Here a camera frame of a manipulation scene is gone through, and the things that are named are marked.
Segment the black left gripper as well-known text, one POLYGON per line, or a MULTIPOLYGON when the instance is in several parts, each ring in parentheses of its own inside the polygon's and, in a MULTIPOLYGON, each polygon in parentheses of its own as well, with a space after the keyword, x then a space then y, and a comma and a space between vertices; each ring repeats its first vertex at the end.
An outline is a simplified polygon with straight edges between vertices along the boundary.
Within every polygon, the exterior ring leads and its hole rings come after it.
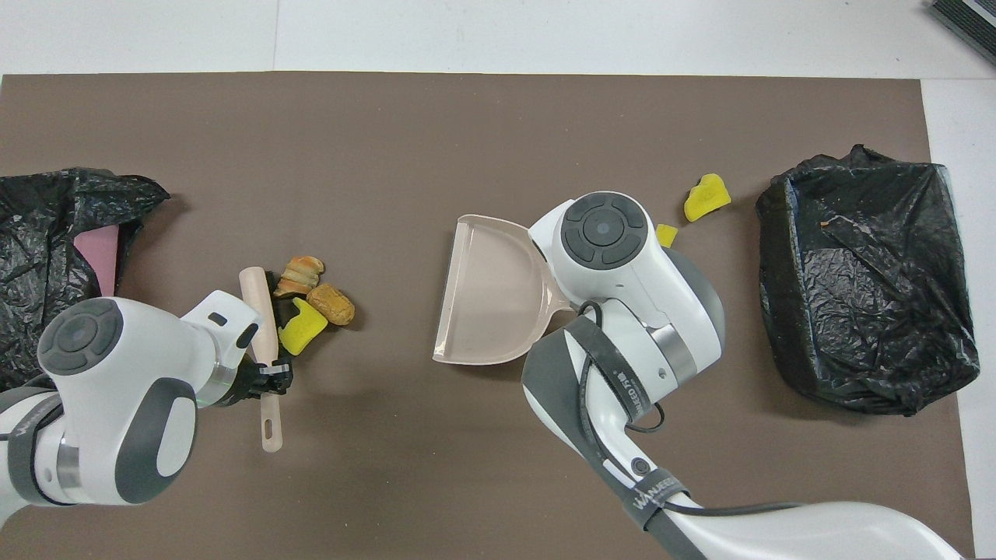
MULTIPOLYGON (((245 398, 259 398, 265 393, 271 373, 270 365, 259 364, 249 355, 242 355, 238 364, 215 364, 204 385, 204 408, 229 407, 245 398)), ((287 394, 294 380, 291 359, 276 361, 276 393, 287 394)))

